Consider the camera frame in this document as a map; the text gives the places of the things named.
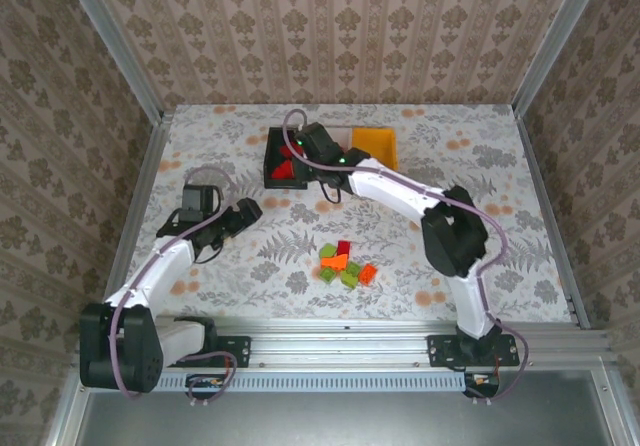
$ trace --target wall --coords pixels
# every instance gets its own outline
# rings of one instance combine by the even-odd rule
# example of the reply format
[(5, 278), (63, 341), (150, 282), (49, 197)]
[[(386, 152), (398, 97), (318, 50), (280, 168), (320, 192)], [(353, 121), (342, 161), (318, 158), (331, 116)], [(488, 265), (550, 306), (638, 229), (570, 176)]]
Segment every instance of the wall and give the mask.
[(0, 444), (36, 444), (149, 125), (77, 0), (0, 0)]
[(507, 103), (562, 0), (105, 0), (165, 108)]
[(591, 0), (525, 122), (595, 327), (640, 404), (640, 0)]

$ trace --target green block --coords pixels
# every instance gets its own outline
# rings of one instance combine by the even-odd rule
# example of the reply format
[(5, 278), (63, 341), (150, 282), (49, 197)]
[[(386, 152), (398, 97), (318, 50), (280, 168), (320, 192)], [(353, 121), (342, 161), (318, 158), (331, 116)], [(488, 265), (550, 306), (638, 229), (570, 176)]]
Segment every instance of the green block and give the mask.
[(336, 255), (336, 251), (338, 251), (337, 246), (333, 244), (325, 244), (320, 250), (320, 259), (322, 258), (332, 258)]
[(356, 289), (356, 286), (358, 285), (358, 277), (353, 276), (346, 271), (342, 271), (340, 273), (340, 280), (347, 288)]
[(347, 269), (345, 271), (351, 276), (358, 277), (361, 270), (362, 266), (360, 266), (358, 263), (354, 263), (353, 261), (349, 261), (349, 263), (347, 264)]
[(323, 280), (325, 283), (331, 284), (331, 281), (333, 281), (337, 275), (338, 273), (336, 273), (333, 269), (324, 268), (322, 271), (320, 271), (320, 274), (318, 274), (318, 277), (321, 280)]

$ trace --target red object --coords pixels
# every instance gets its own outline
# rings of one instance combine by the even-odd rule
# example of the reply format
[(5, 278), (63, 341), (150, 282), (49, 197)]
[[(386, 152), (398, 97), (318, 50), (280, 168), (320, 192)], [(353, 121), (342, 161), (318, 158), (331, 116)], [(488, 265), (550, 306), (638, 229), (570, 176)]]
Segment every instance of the red object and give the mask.
[(362, 271), (360, 271), (358, 279), (362, 284), (369, 286), (377, 272), (378, 270), (376, 268), (367, 263), (364, 265), (364, 268), (362, 268)]
[(271, 179), (294, 179), (293, 163), (287, 159), (271, 173)]
[(336, 256), (340, 256), (341, 254), (346, 254), (348, 257), (350, 249), (351, 249), (351, 243), (349, 241), (338, 241), (338, 250), (336, 251)]
[[(302, 148), (300, 147), (299, 144), (293, 143), (292, 146), (293, 146), (293, 149), (295, 149), (298, 154), (303, 153)], [(291, 150), (287, 147), (286, 144), (280, 146), (280, 154), (287, 159), (293, 158), (293, 154), (291, 153)]]

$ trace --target patterned table surface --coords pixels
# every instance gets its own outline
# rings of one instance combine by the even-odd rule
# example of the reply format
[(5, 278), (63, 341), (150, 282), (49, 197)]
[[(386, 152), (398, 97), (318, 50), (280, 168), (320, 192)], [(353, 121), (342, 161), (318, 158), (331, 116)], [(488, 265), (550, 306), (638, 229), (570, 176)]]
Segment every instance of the patterned table surface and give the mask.
[[(352, 196), (339, 205), (308, 190), (265, 190), (266, 133), (289, 105), (181, 106), (158, 169), (130, 269), (147, 256), (155, 233), (180, 205), (186, 174), (204, 164), (223, 167), (240, 196), (259, 202), (263, 216), (225, 242), (215, 261), (176, 282), (165, 313), (286, 318), (454, 320), (447, 278), (424, 256), (421, 232), (403, 216)], [(570, 321), (547, 231), (515, 119), (507, 105), (306, 106), (310, 122), (326, 126), (387, 126), (396, 130), (399, 171), (443, 188), (453, 183), (495, 216), (510, 241), (504, 264), (485, 281), (494, 311), (505, 320)], [(197, 173), (195, 184), (225, 181)], [(489, 230), (489, 254), (499, 241)], [(371, 262), (369, 287), (349, 290), (339, 278), (318, 279), (325, 243), (352, 242), (351, 257)]]

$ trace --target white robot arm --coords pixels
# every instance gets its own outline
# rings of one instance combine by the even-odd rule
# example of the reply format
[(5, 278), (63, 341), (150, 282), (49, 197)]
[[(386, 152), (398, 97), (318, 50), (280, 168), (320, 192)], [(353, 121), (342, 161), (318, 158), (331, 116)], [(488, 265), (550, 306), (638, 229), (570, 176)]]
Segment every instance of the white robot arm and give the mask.
[[(486, 229), (477, 216), (418, 192), (429, 191), (472, 206), (466, 190), (456, 186), (444, 191), (425, 186), (389, 170), (363, 151), (351, 149), (345, 153), (318, 123), (305, 127), (296, 139), (311, 161), (368, 170), (346, 174), (312, 170), (294, 163), (296, 177), (318, 180), (349, 194), (372, 199), (421, 225), (428, 261), (437, 271), (451, 278), (449, 284), (457, 309), (458, 336), (461, 337), (459, 349), (471, 358), (491, 352), (493, 338), (499, 336), (501, 330), (485, 311), (476, 279), (478, 261), (486, 253)], [(198, 188), (212, 187), (185, 186), (182, 209), (176, 210), (160, 229), (150, 255), (161, 252), (161, 256), (144, 272), (135, 290), (131, 291), (130, 280), (104, 303), (91, 304), (83, 311), (80, 377), (84, 385), (116, 388), (107, 344), (108, 326), (114, 310), (127, 294), (124, 314), (118, 324), (118, 359), (129, 390), (151, 391), (164, 367), (187, 355), (208, 352), (215, 347), (208, 340), (207, 328), (214, 328), (210, 319), (207, 323), (199, 318), (181, 318), (186, 321), (176, 322), (165, 330), (158, 330), (154, 319), (175, 281), (191, 267), (204, 247), (210, 245), (214, 251), (219, 251), (225, 237), (238, 234), (253, 224), (262, 212), (255, 201), (245, 198), (238, 202), (239, 211), (228, 208), (219, 220), (175, 241), (181, 233), (217, 212), (211, 204), (213, 193), (204, 189), (194, 193)], [(178, 212), (180, 216), (174, 221)], [(132, 279), (143, 273), (145, 264)], [(147, 374), (150, 369), (155, 373)]]
[[(398, 182), (389, 179), (388, 176), (397, 176), (405, 182), (409, 181), (421, 187), (421, 189), (426, 189), (439, 195), (444, 193), (444, 190), (440, 188), (425, 186), (396, 173), (386, 168), (376, 159), (364, 159), (358, 163), (358, 166), (385, 171), (387, 174), (383, 176), (361, 171), (352, 173), (349, 175), (349, 184), (353, 194), (382, 203), (416, 224), (421, 224), (425, 216), (425, 210), (434, 210), (439, 201), (402, 186)], [(466, 276), (453, 276), (449, 281), (458, 314), (458, 328), (474, 339), (483, 337), (493, 327), (493, 323), (487, 317), (482, 305), (478, 280), (476, 279), (477, 266), (478, 262), (476, 261), (469, 268)]]

